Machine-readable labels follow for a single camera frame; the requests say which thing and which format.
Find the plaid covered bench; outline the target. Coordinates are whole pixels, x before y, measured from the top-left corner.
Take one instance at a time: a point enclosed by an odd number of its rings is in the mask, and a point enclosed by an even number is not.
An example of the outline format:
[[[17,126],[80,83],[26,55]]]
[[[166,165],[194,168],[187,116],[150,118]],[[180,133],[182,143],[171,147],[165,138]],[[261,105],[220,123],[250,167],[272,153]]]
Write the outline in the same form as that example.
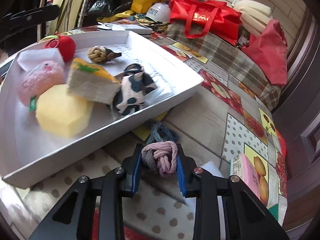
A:
[[[189,39],[184,34],[182,21],[169,25],[165,35],[206,57],[242,82],[256,94],[269,111],[279,103],[281,88],[272,85],[259,66],[240,49],[217,35],[208,33],[201,38]]]

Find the white shallow box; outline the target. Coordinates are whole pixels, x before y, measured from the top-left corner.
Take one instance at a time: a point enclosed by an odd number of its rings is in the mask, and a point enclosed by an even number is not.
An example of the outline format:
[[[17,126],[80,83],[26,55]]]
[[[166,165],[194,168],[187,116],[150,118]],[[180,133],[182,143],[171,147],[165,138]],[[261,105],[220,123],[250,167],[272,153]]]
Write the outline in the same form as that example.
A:
[[[193,96],[203,78],[132,31],[71,36],[63,63],[36,43],[1,87],[1,178],[28,188]]]

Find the cream foam roll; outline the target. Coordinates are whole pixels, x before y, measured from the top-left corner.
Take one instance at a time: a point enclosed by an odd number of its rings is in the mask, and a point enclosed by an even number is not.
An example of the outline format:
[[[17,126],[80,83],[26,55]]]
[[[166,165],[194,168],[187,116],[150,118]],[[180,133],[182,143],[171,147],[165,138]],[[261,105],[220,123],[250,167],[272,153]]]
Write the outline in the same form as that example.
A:
[[[241,14],[242,26],[255,37],[259,37],[273,18],[271,8],[253,0],[235,0],[233,9]]]

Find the pink plush toy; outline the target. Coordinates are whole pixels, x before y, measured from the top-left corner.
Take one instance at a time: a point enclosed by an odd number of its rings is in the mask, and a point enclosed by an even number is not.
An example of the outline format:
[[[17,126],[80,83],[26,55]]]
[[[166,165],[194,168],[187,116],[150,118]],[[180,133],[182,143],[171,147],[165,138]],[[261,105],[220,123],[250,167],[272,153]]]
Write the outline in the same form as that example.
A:
[[[38,98],[54,85],[64,84],[64,69],[55,61],[43,61],[25,73],[18,85],[20,101],[29,107],[31,98]]]

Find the yellow curtain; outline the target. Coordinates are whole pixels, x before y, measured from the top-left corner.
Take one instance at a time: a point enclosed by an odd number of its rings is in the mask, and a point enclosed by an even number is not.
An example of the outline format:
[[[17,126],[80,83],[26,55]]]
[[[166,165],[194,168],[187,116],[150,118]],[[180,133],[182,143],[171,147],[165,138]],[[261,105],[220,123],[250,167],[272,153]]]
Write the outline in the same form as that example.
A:
[[[54,35],[72,30],[77,23],[83,0],[53,0],[53,5],[60,8],[58,17],[48,23],[48,34]]]

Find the white power bank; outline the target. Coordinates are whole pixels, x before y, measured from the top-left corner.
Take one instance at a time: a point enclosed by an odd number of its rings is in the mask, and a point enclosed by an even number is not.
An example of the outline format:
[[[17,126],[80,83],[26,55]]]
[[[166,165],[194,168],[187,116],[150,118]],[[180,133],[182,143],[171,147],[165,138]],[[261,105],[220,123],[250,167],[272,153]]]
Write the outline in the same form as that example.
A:
[[[150,35],[153,33],[151,28],[136,24],[113,24],[112,30],[132,31],[139,35]]]

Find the fruit print tablecloth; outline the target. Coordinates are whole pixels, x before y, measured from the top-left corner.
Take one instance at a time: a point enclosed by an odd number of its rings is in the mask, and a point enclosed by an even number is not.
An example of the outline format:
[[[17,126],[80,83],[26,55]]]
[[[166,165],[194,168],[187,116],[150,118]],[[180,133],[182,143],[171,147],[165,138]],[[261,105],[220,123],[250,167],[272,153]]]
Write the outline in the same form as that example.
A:
[[[183,47],[173,40],[147,38],[172,55]],[[186,52],[181,60],[203,78],[195,94],[164,111],[163,122],[180,135],[179,142],[197,165],[229,175],[230,160],[239,153],[260,157],[270,185],[268,207],[284,220],[287,200],[281,195],[276,173],[279,140],[272,131],[268,109],[239,87],[235,78],[208,60]],[[28,239],[53,205],[81,175],[99,177],[112,170],[146,138],[142,123],[82,159],[28,187],[20,188],[1,178],[1,214],[19,239]]]

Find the pink tissue pack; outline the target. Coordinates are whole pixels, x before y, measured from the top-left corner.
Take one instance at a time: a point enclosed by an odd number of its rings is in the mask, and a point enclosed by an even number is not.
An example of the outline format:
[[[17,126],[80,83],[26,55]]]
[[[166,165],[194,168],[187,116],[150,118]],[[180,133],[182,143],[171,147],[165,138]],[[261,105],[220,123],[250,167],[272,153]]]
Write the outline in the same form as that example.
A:
[[[231,176],[239,176],[251,191],[260,199],[258,174],[245,154],[240,153],[231,160]]]

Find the white round charger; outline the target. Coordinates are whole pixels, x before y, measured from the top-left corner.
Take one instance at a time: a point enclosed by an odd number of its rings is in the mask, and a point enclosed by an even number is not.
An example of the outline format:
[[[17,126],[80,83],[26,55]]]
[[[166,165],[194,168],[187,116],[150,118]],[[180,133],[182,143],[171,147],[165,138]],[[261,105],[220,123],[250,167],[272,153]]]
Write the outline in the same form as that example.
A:
[[[102,22],[98,22],[97,28],[103,29],[103,30],[121,30],[121,26],[118,24],[110,24],[110,23],[102,23]]]

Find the dark red fabric bag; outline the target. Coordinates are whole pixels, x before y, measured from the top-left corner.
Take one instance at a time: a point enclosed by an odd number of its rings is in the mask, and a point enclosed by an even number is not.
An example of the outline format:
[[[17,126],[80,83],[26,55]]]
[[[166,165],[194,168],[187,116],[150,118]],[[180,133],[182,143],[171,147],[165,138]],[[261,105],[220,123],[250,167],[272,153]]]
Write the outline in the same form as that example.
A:
[[[272,85],[286,85],[287,39],[278,20],[270,20],[259,37],[250,35],[249,43],[241,50],[259,66]]]

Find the white helmet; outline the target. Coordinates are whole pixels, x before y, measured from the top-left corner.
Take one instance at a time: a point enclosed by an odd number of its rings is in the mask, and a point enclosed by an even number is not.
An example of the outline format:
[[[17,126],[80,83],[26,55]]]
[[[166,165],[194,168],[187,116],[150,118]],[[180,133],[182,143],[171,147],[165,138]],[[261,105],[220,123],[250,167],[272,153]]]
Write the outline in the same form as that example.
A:
[[[171,11],[168,4],[156,3],[148,9],[145,16],[155,22],[169,22],[170,13]]]

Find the dark wooden door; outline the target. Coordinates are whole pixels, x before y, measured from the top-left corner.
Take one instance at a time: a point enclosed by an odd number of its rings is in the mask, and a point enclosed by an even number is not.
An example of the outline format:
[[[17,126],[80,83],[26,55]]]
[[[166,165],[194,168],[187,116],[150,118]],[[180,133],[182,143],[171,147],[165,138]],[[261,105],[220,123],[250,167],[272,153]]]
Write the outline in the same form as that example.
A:
[[[287,84],[273,110],[286,142],[284,229],[305,228],[319,209],[319,22],[307,9],[290,48]]]

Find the red plastic bag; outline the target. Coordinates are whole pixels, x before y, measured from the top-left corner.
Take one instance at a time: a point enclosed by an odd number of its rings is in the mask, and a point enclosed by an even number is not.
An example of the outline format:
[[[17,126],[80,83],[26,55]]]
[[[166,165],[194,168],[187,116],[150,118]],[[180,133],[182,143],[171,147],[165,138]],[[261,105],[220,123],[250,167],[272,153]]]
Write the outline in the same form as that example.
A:
[[[280,143],[281,154],[284,157],[284,159],[286,159],[286,154],[287,154],[286,142],[285,142],[283,136],[280,134],[280,132],[278,130],[276,130],[276,133],[277,133],[278,140],[279,140],[279,143]]]

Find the cow print cloth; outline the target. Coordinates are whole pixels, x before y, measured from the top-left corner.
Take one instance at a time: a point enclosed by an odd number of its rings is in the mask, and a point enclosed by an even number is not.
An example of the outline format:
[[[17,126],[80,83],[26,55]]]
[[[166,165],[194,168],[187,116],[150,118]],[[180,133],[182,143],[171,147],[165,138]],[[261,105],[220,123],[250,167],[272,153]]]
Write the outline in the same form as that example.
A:
[[[121,88],[113,99],[113,108],[122,116],[139,111],[144,106],[144,96],[157,86],[152,77],[137,63],[128,65],[115,76]]]

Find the bright red tote bag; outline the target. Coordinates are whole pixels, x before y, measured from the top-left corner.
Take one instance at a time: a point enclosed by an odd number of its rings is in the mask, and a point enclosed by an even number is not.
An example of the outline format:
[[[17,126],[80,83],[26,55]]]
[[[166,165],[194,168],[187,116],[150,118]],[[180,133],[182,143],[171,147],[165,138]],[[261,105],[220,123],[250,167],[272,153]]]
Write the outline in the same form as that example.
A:
[[[238,40],[241,13],[227,3],[207,0],[171,0],[170,23],[184,21],[184,35],[189,39],[200,38],[209,32],[235,45]]]

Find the yellow round sponge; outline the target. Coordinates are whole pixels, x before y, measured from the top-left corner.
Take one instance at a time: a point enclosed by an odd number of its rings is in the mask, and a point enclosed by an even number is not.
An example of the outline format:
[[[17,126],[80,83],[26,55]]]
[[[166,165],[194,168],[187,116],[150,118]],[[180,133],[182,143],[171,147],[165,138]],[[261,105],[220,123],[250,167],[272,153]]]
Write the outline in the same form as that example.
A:
[[[89,124],[94,103],[69,95],[67,85],[55,85],[44,92],[36,103],[36,119],[42,130],[71,138]]]

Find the black plastic bag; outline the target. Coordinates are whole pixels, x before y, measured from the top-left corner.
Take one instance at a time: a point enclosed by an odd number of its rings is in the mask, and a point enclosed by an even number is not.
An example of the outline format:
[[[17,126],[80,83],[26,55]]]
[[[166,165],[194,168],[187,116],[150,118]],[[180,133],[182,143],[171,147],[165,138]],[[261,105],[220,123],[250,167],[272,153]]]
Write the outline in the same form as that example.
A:
[[[97,0],[87,11],[87,15],[93,17],[110,17],[131,8],[131,1]]]

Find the red plush apple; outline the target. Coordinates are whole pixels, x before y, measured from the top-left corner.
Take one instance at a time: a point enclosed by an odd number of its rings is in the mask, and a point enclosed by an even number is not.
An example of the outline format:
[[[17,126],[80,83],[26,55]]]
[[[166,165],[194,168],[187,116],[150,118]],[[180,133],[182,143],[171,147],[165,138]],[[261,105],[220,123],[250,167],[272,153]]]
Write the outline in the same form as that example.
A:
[[[69,36],[49,35],[46,39],[48,42],[45,45],[45,48],[57,48],[64,62],[68,62],[73,58],[76,44]]]

